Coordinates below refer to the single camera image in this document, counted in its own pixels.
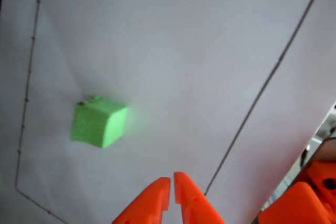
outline drawn line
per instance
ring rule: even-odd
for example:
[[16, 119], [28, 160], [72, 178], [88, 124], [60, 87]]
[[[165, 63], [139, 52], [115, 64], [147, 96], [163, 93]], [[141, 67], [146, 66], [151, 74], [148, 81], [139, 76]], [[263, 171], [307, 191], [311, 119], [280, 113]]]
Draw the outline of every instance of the drawn line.
[[36, 10], [35, 10], [35, 19], [34, 19], [34, 27], [33, 27], [33, 35], [31, 37], [31, 47], [30, 47], [30, 54], [29, 54], [29, 63], [28, 63], [28, 74], [27, 74], [27, 81], [26, 81], [26, 89], [25, 89], [25, 98], [24, 98], [24, 106], [23, 106], [23, 112], [22, 112], [22, 120], [21, 120], [21, 128], [20, 128], [20, 137], [19, 137], [19, 145], [17, 150], [17, 163], [16, 163], [16, 172], [15, 172], [15, 190], [21, 194], [23, 197], [28, 199], [30, 202], [34, 203], [36, 206], [38, 206], [40, 209], [44, 210], [49, 215], [53, 216], [60, 222], [64, 224], [68, 224], [63, 219], [59, 218], [56, 214], [52, 213], [50, 210], [46, 209], [45, 207], [41, 206], [39, 203], [31, 199], [29, 196], [24, 194], [21, 190], [17, 187], [17, 182], [19, 179], [19, 171], [20, 171], [20, 164], [21, 164], [21, 147], [22, 147], [22, 140], [23, 140], [23, 134], [25, 130], [25, 120], [26, 120], [26, 111], [27, 111], [27, 105], [29, 102], [29, 87], [30, 87], [30, 75], [32, 73], [32, 64], [33, 64], [33, 55], [34, 55], [34, 46], [35, 46], [35, 38], [36, 38], [36, 29], [37, 29], [37, 22], [38, 22], [38, 14], [39, 14], [39, 8], [40, 8], [40, 0], [36, 0]]
[[244, 128], [244, 126], [245, 126], [245, 124], [246, 124], [248, 118], [250, 117], [250, 115], [251, 115], [253, 109], [255, 108], [256, 104], [258, 103], [258, 101], [259, 101], [261, 95], [262, 95], [263, 92], [265, 91], [267, 85], [270, 83], [270, 81], [271, 81], [272, 77], [274, 76], [275, 72], [278, 70], [278, 68], [279, 68], [279, 66], [280, 66], [280, 64], [281, 64], [281, 62], [283, 61], [283, 59], [284, 59], [284, 57], [285, 57], [285, 55], [286, 55], [286, 53], [287, 53], [289, 47], [291, 46], [291, 44], [292, 44], [293, 40], [295, 39], [295, 37], [296, 37], [296, 35], [297, 35], [299, 29], [301, 28], [302, 23], [303, 23], [304, 19], [306, 18], [306, 16], [307, 16], [307, 14], [308, 14], [308, 12], [309, 12], [309, 10], [310, 10], [312, 4], [314, 3], [314, 1], [315, 1], [315, 0], [310, 0], [310, 1], [309, 1], [308, 5], [307, 5], [307, 7], [306, 7], [306, 9], [305, 9], [305, 12], [304, 12], [303, 15], [301, 16], [300, 21], [299, 21], [299, 23], [297, 24], [297, 26], [296, 26], [296, 28], [295, 28], [293, 34], [290, 36], [290, 39], [289, 39], [289, 41], [287, 42], [287, 44], [286, 44], [284, 50], [282, 51], [282, 53], [281, 53], [281, 55], [280, 55], [280, 57], [279, 57], [277, 63], [276, 63], [275, 66], [273, 67], [273, 69], [272, 69], [271, 73], [268, 75], [268, 77], [267, 77], [267, 79], [266, 79], [264, 85], [262, 85], [262, 87], [261, 87], [261, 89], [260, 89], [258, 95], [257, 95], [256, 98], [254, 99], [254, 101], [253, 101], [251, 107], [249, 108], [249, 110], [248, 110], [248, 112], [247, 112], [247, 114], [246, 114], [246, 116], [245, 116], [243, 122], [241, 123], [241, 125], [240, 125], [240, 127], [239, 127], [239, 129], [238, 129], [238, 131], [237, 131], [237, 133], [236, 133], [236, 135], [235, 135], [235, 137], [234, 137], [233, 140], [231, 141], [229, 148], [227, 149], [227, 151], [226, 151], [224, 157], [222, 158], [221, 162], [219, 163], [219, 166], [218, 166], [218, 168], [217, 168], [215, 174], [214, 174], [213, 177], [211, 178], [210, 183], [208, 184], [208, 186], [207, 186], [207, 188], [206, 188], [206, 190], [205, 190], [205, 193], [204, 193], [205, 196], [206, 196], [207, 193], [209, 192], [209, 189], [210, 189], [212, 183], [214, 182], [216, 176], [218, 175], [218, 172], [219, 172], [219, 170], [221, 169], [222, 165], [224, 164], [224, 161], [226, 160], [226, 158], [227, 158], [227, 156], [229, 155], [230, 151], [232, 150], [232, 147], [233, 147], [234, 144], [236, 143], [236, 141], [237, 141], [237, 139], [238, 139], [238, 137], [239, 137], [239, 135], [240, 135], [242, 129]]

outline white surface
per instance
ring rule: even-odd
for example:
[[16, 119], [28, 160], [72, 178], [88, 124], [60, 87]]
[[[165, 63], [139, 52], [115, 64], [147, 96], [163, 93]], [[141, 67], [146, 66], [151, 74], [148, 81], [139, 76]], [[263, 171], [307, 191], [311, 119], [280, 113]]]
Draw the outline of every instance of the white surface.
[[257, 214], [335, 103], [335, 15], [316, 0], [210, 189], [228, 223]]
[[3, 0], [0, 16], [0, 223], [50, 223], [53, 217], [14, 189], [17, 146], [35, 0]]

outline green cube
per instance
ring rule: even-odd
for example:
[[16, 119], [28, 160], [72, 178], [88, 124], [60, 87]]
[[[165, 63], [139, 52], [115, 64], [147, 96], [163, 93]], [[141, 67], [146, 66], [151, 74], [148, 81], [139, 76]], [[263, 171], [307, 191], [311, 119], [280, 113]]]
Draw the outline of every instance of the green cube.
[[78, 103], [71, 139], [106, 148], [123, 134], [128, 108], [103, 97]]

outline orange robot part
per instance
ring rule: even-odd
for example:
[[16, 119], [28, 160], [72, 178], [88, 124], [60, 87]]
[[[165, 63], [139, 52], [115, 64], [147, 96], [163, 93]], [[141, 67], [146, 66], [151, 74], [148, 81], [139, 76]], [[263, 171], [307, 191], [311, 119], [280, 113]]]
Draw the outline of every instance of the orange robot part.
[[[225, 224], [215, 208], [185, 173], [175, 173], [175, 199], [181, 205], [184, 224]], [[170, 179], [159, 178], [150, 184], [112, 224], [161, 224], [168, 210]]]
[[202, 191], [185, 173], [175, 173], [175, 201], [181, 205], [183, 224], [225, 224]]
[[162, 212], [169, 207], [170, 178], [150, 184], [112, 224], [160, 224]]

